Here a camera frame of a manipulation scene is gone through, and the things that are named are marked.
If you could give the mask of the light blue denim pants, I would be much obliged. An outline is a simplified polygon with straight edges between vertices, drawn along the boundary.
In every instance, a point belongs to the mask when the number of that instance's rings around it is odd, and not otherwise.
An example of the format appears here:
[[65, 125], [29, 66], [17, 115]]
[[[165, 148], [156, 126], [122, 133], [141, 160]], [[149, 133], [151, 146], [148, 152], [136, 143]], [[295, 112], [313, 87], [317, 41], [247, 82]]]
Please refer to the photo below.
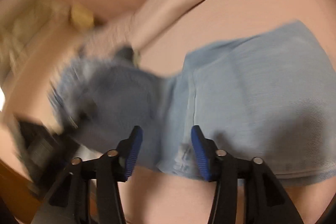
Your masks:
[[182, 70], [159, 77], [120, 51], [77, 57], [50, 95], [57, 120], [76, 140], [105, 152], [143, 129], [138, 164], [200, 178], [191, 144], [198, 125], [235, 157], [261, 157], [287, 184], [335, 175], [335, 71], [301, 22], [186, 55]]

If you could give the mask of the folded dark denim jeans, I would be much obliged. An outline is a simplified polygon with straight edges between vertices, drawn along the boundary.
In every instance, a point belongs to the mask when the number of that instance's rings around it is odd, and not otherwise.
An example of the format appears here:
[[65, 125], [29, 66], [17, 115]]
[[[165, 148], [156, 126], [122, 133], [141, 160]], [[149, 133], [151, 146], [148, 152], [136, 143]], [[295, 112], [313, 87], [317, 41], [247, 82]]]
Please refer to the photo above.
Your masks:
[[132, 47], [124, 46], [120, 48], [114, 55], [118, 59], [123, 59], [131, 63], [134, 62], [134, 50]]

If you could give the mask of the yellow fringed lampshade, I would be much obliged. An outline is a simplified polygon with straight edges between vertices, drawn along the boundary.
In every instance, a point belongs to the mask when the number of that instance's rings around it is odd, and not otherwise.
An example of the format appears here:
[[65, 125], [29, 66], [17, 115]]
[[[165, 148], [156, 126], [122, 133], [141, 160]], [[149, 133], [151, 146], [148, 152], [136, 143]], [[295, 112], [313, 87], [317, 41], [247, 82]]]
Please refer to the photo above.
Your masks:
[[80, 3], [74, 3], [70, 10], [71, 23], [80, 31], [86, 31], [94, 28], [94, 13]]

